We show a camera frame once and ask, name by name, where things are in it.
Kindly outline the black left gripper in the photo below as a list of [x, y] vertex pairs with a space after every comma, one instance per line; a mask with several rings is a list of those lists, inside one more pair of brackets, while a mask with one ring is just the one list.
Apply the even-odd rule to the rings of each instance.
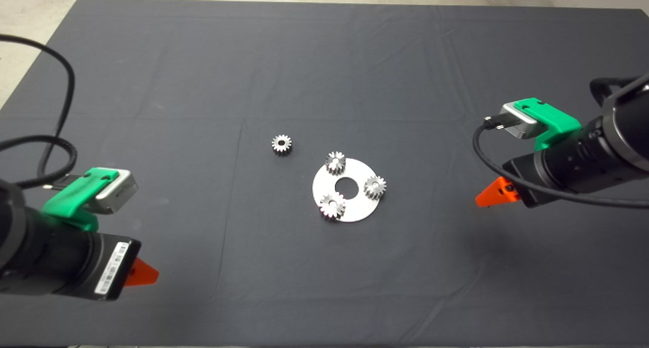
[[124, 287], [155, 284], [159, 271], [137, 258], [141, 242], [28, 216], [25, 294], [117, 300]]

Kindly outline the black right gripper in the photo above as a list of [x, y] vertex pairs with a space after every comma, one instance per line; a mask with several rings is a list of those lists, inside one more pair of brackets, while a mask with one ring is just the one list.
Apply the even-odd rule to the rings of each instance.
[[[538, 186], [572, 194], [589, 194], [622, 183], [622, 159], [610, 144], [619, 135], [612, 119], [594, 119], [542, 151], [503, 164], [503, 168]], [[479, 207], [518, 202], [514, 184], [498, 177], [475, 197]]]

